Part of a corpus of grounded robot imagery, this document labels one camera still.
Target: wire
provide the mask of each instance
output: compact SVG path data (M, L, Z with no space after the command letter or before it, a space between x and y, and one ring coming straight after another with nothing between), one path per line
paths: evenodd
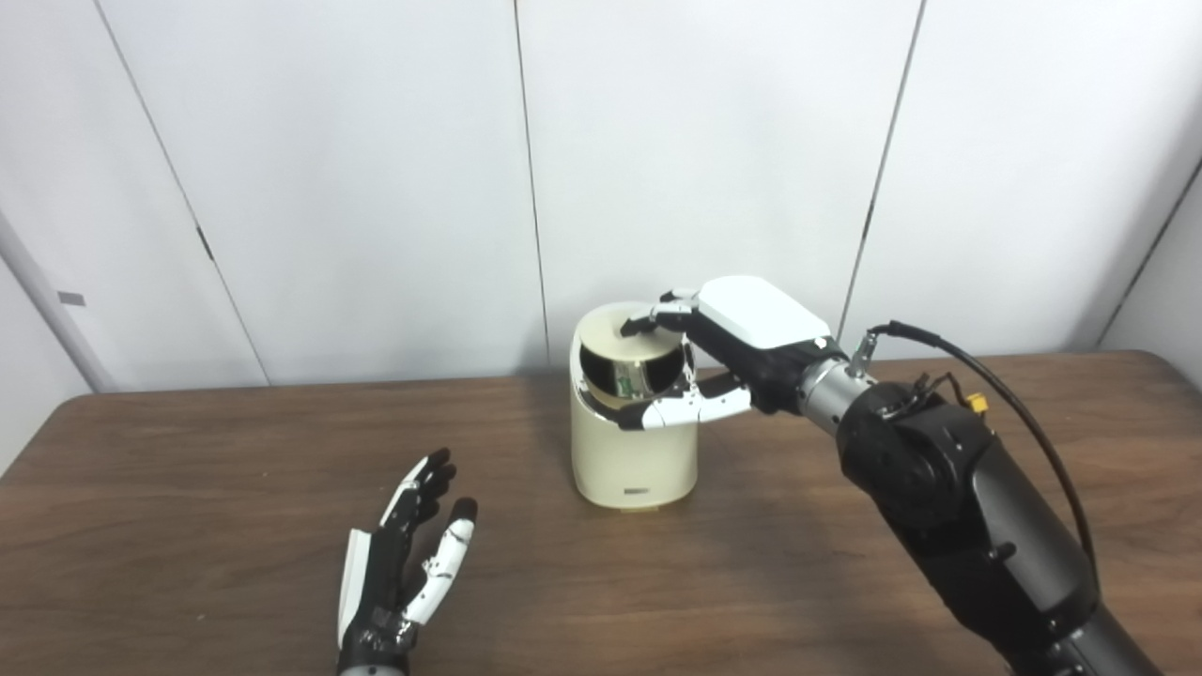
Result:
M1031 435L1035 437L1040 449L1043 450L1043 455L1047 457L1048 464L1052 466L1052 472L1055 473L1057 480L1060 481L1060 488L1064 491L1064 496L1069 500L1069 509L1072 510L1072 520L1077 526L1077 538L1081 540L1081 548L1084 550L1085 557L1089 558L1089 567L1094 574L1094 583L1100 587L1101 581L1097 576L1097 557L1094 553L1094 536L1089 530L1089 520L1085 517L1085 508L1081 504L1081 497L1077 494L1077 488L1072 485L1072 479L1069 476L1069 469L1065 468L1064 461L1060 459L1060 453L1057 452L1055 446L1052 445L1052 440L1048 439L1048 435L1043 432L1043 428L1040 427L1039 421L1035 420L1035 416L1031 415L1031 411L1028 410L1027 405L1023 404L1022 399L1019 399L1018 396L1014 395L1014 392L1011 391L1000 378L989 370L988 367L977 361L976 357L944 339L944 337L938 333L932 333L900 321L891 321L888 324L874 326L868 330L868 333L874 336L883 333L886 336L905 338L908 340L922 343L923 345L947 352L976 372L977 375L984 379L984 381L988 383L989 386L993 387L1007 404L1010 404L1010 408L1014 409L1018 417L1020 417L1023 423L1027 425L1027 428L1030 429Z
M960 381L956 379L956 375L952 374L952 372L947 372L947 373L940 375L939 378L936 378L934 380L934 383L930 384L930 389L934 390L934 389L939 387L940 385L942 385L944 383L951 383L952 384L952 391L956 392L956 403L960 404L962 407L964 407L966 409L971 409L972 408L972 404L964 396L964 390L960 389Z

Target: white fingertip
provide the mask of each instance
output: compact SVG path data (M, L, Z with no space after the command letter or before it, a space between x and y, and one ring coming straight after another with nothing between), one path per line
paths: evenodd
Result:
M439 551L422 562L422 570L426 571L426 585L404 610L405 619L423 625L430 621L459 574L459 565L463 563L464 555L468 553L468 544L471 542L471 534L475 529L475 522L458 518L442 532Z
M368 555L371 551L371 535L363 530L351 530L346 542L346 561L343 563L343 588L338 594L338 647L343 647L343 636L351 619L359 610L363 599L363 580L367 577Z

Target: robotic arm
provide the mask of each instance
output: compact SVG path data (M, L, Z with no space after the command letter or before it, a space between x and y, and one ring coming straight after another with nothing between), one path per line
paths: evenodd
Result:
M684 333L730 369L716 397L745 392L746 405L805 416L832 434L844 475L873 499L957 621L1014 674L1161 674L1102 603L1087 532L1082 544L1072 538L982 417L945 401L935 391L941 379L877 383L865 373L877 333L951 344L893 322L869 332L849 358L826 322L754 277L666 293L621 331L656 326ZM670 398L710 399L704 389L689 379ZM638 416L643 427L673 420Z

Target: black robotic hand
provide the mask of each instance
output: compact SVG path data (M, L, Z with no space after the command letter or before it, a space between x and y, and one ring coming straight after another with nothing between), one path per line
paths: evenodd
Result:
M442 449L417 463L397 487L373 532L351 530L338 613L338 674L407 676L409 652L451 589L476 526L476 500L451 508L438 551L401 580L413 533L439 511L456 467Z

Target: wooden table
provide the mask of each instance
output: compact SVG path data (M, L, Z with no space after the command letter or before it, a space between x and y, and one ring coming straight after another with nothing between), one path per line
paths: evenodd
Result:
M1202 674L1202 397L1144 354L988 362L1059 444L1111 607ZM563 375L73 399L0 480L0 672L332 674L347 529L448 445L481 518L418 676L1002 674L813 425L707 425L692 496L619 514L572 485L566 402Z

